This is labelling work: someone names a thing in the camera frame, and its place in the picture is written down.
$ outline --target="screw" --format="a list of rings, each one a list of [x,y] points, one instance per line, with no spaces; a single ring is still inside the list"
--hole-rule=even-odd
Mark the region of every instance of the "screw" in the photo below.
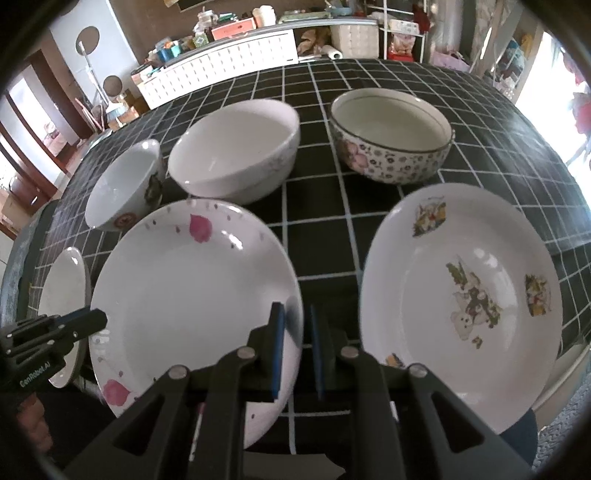
[[[255,349],[253,347],[250,346],[241,346],[238,349],[238,357],[242,358],[243,360],[249,360],[251,358],[254,358],[254,356],[256,355]]]
[[[408,367],[408,372],[417,378],[425,378],[427,376],[427,367],[422,364],[412,364]]]
[[[359,356],[359,350],[357,350],[354,346],[344,346],[340,350],[340,354],[345,358],[357,358]]]
[[[184,365],[175,365],[168,370],[168,376],[173,380],[182,380],[187,376],[187,367]]]

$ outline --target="bowl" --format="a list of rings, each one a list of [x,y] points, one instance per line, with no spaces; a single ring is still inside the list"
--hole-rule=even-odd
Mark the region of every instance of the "bowl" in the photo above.
[[[108,232],[130,228],[160,204],[165,174],[158,141],[145,140],[129,147],[90,192],[86,223]]]
[[[168,159],[171,177],[197,197],[246,205],[289,176],[300,145],[300,117],[271,99],[216,110],[189,128]]]
[[[372,180],[416,183],[445,161],[454,130],[430,103],[381,88],[351,90],[330,106],[339,159]]]

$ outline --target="black and white checkered tablecloth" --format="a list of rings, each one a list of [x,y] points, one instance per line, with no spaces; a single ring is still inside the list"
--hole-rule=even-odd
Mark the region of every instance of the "black and white checkered tablecloth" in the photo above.
[[[45,278],[62,250],[82,251],[94,286],[121,239],[119,233],[91,231],[84,220],[90,191],[117,155],[155,138],[168,156],[177,138],[204,115],[241,100],[276,98],[297,108],[301,145],[290,178],[248,208],[282,240],[306,306],[324,310],[356,341],[359,285],[371,239],[388,211],[421,186],[375,183],[337,161],[327,127],[331,101],[349,89],[376,86],[412,93],[443,112],[456,141],[428,183],[477,185],[515,205],[547,245],[558,272],[564,307],[558,355],[581,335],[589,340],[591,215],[560,157],[510,101],[481,80],[382,60],[322,61],[237,77],[163,105],[102,141],[86,156],[55,211],[35,269],[29,315],[36,314]],[[186,197],[172,179],[166,180],[164,203]],[[304,341],[310,341],[308,335]],[[327,409],[315,398],[311,350],[304,348],[294,396],[254,448],[346,458],[347,405]]]

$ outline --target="plate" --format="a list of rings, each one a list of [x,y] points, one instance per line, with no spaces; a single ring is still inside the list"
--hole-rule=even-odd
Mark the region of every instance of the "plate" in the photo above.
[[[291,262],[267,226],[231,203],[189,199],[148,215],[110,254],[92,299],[108,321],[90,357],[113,413],[171,366],[206,367],[245,345],[273,301],[287,311],[279,399],[247,405],[245,447],[275,422],[296,381],[303,307]]]
[[[51,266],[41,291],[39,315],[65,315],[90,303],[88,269],[77,248],[68,247]],[[75,342],[64,356],[66,366],[49,379],[56,388],[65,387],[80,370],[86,355],[86,340]]]
[[[552,259],[525,216],[453,183],[414,192],[384,219],[359,315],[366,351],[426,365],[497,433],[542,392],[563,316]]]

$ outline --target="pink petal print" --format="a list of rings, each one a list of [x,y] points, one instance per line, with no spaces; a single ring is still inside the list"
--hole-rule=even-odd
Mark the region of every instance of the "pink petal print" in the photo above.
[[[368,166],[368,158],[365,155],[362,154],[357,154],[355,155],[355,161],[361,166],[361,167],[367,167]]]
[[[357,153],[357,145],[349,141],[345,141],[345,144],[347,145],[347,150],[349,150],[351,155],[355,155]]]
[[[117,380],[109,380],[105,384],[103,395],[109,405],[122,407],[127,401],[127,397],[131,392],[121,385]]]
[[[189,233],[200,244],[207,242],[212,237],[212,223],[201,215],[191,215]]]

